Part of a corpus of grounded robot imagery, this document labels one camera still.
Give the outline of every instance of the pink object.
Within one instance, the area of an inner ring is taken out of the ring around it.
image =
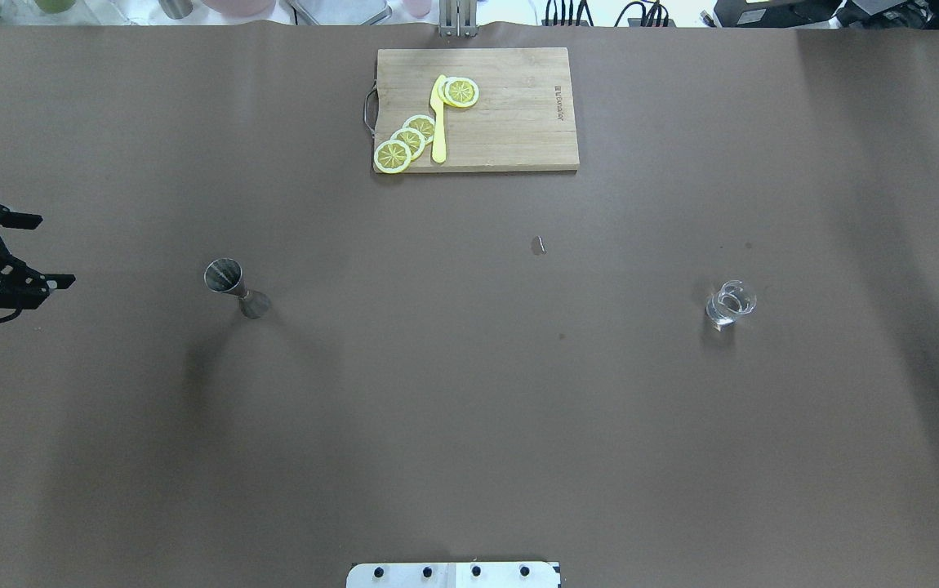
[[[203,0],[205,7],[224,16],[252,16],[274,7],[277,0]]]
[[[420,19],[429,14],[429,9],[433,7],[433,0],[403,0],[403,5],[409,15]]]

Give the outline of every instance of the metal handle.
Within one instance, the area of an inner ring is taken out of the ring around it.
[[[368,93],[364,96],[364,126],[368,129],[369,133],[372,134],[372,138],[376,138],[376,128],[368,122],[368,103],[372,100],[372,94],[376,96],[376,104],[379,101],[379,79],[373,79],[372,89],[368,90]],[[376,121],[379,120],[379,107],[376,106]]]

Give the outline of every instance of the stain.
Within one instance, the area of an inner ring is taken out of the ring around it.
[[[541,241],[541,237],[532,239],[532,253],[536,254],[536,256],[545,255],[545,245]]]

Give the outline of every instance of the white bracket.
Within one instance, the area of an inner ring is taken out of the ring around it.
[[[477,37],[477,0],[440,0],[441,37]]]
[[[346,588],[560,588],[556,562],[358,564]]]

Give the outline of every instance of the white metal plate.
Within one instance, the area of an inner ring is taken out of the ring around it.
[[[556,562],[358,564],[346,588],[559,588],[559,569]]]

